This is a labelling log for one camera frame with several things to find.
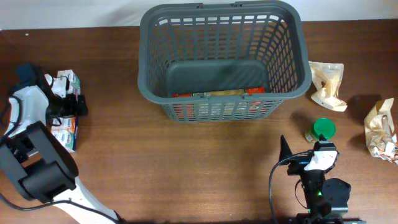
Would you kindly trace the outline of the tissue pack multipack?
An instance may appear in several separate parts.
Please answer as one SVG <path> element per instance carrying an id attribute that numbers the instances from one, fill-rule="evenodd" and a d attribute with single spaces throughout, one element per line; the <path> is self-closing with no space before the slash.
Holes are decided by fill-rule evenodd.
<path id="1" fill-rule="evenodd" d="M 66 76 L 70 82 L 67 96 L 61 99 L 72 99 L 73 103 L 77 103 L 77 97 L 81 93 L 80 79 L 73 70 L 60 70 L 54 78 L 61 76 Z M 76 112 L 74 112 L 73 115 L 60 117 L 59 120 L 53 119 L 52 123 L 55 124 L 55 126 L 51 127 L 51 133 L 68 152 L 75 152 L 78 131 L 78 118 Z"/>

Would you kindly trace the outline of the orange pasta package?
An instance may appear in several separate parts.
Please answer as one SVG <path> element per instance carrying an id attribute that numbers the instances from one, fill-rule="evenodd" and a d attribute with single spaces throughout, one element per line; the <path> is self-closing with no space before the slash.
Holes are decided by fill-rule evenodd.
<path id="1" fill-rule="evenodd" d="M 214 98 L 216 96 L 252 96 L 255 93 L 265 93 L 263 86 L 246 89 L 210 91 L 201 93 L 175 93 L 173 98 L 199 96 L 200 98 Z M 183 111 L 182 104 L 174 105 L 174 110 L 178 119 L 183 119 L 185 116 L 189 121 L 199 120 L 204 121 L 209 119 L 215 120 L 229 120 L 229 119 L 243 119 L 246 115 L 255 115 L 260 108 L 262 101 L 221 101 L 216 103 L 187 103 L 185 105 L 186 112 Z"/>

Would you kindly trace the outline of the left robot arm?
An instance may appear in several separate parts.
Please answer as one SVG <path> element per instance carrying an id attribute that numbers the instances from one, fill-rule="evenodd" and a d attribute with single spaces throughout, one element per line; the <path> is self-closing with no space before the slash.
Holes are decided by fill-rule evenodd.
<path id="1" fill-rule="evenodd" d="M 39 210 L 57 207 L 78 223 L 124 223 L 83 185 L 72 153 L 78 118 L 88 113 L 73 70 L 55 76 L 37 65 L 17 67 L 19 83 L 9 90 L 9 123 L 1 137 L 1 170 Z"/>

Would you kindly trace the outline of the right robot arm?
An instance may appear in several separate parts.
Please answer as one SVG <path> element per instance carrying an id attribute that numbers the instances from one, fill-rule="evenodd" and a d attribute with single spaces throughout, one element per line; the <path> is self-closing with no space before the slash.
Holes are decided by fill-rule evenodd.
<path id="1" fill-rule="evenodd" d="M 341 179 L 325 178 L 339 155 L 336 146 L 324 137 L 312 150 L 297 154 L 292 153 L 285 137 L 280 137 L 278 165 L 287 166 L 288 175 L 300 177 L 297 183 L 302 186 L 307 209 L 307 213 L 297 214 L 293 223 L 343 223 L 351 185 Z"/>

